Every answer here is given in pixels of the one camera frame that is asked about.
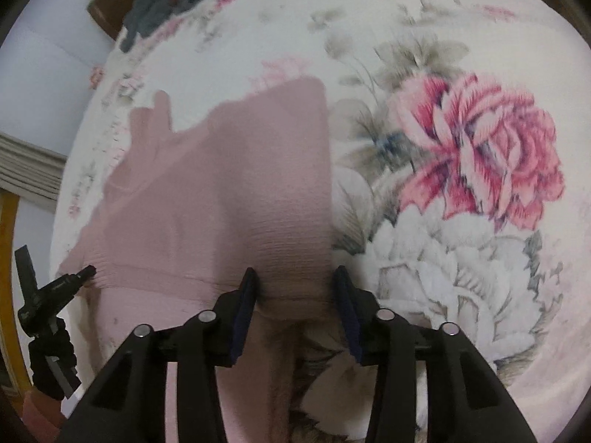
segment black clamp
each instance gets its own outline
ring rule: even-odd
[[[88,388],[57,443],[164,443],[169,362],[178,362],[179,443],[226,443],[215,366],[231,367],[242,354],[258,277],[249,268],[238,290],[183,326],[132,331]]]
[[[427,367],[428,443],[536,443],[515,402],[460,327],[411,325],[355,288],[344,266],[333,290],[351,355],[377,365],[366,443],[413,443],[416,362]]]
[[[37,288],[37,279],[31,255],[26,246],[14,252],[18,279],[23,292],[24,306],[18,311],[18,320],[23,331],[30,337],[42,339],[57,333],[57,314],[72,301],[85,282],[96,274],[94,266],[87,266],[75,275],[64,275]],[[66,398],[70,398],[80,386],[76,368],[68,367],[57,357],[45,357],[55,380]]]

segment wooden frame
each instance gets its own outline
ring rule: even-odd
[[[2,191],[0,198],[0,351],[12,382],[12,388],[3,386],[2,389],[20,413],[31,381],[21,352],[13,307],[13,236],[18,196]]]

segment pink cloth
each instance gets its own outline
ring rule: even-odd
[[[60,429],[53,426],[41,414],[33,403],[30,393],[25,395],[23,401],[23,423],[39,443],[52,443],[60,433]]]
[[[262,288],[245,353],[218,372],[223,416],[230,443],[288,441],[289,321],[330,307],[323,84],[301,78],[224,103],[180,133],[159,92],[153,109],[132,111],[130,130],[131,148],[60,272],[97,267],[88,294],[96,337],[117,346],[139,323],[182,324],[255,268]]]

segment gray cloth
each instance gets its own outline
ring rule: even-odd
[[[66,157],[0,133],[0,188],[55,212]]]
[[[129,13],[123,19],[127,35],[119,48],[123,53],[129,52],[134,46],[135,37],[142,38],[152,35],[172,14],[180,14],[191,10],[202,0],[178,0],[171,4],[170,0],[134,0]]]

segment floral bedsheet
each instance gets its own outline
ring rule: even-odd
[[[458,322],[540,443],[561,431],[591,384],[591,53],[545,4],[205,0],[99,73],[64,174],[53,272],[129,148],[130,109],[164,90],[182,130],[224,100],[317,76],[335,265],[411,322]],[[77,348],[81,304],[68,315]],[[338,325],[310,325],[293,441],[364,439],[374,381]]]

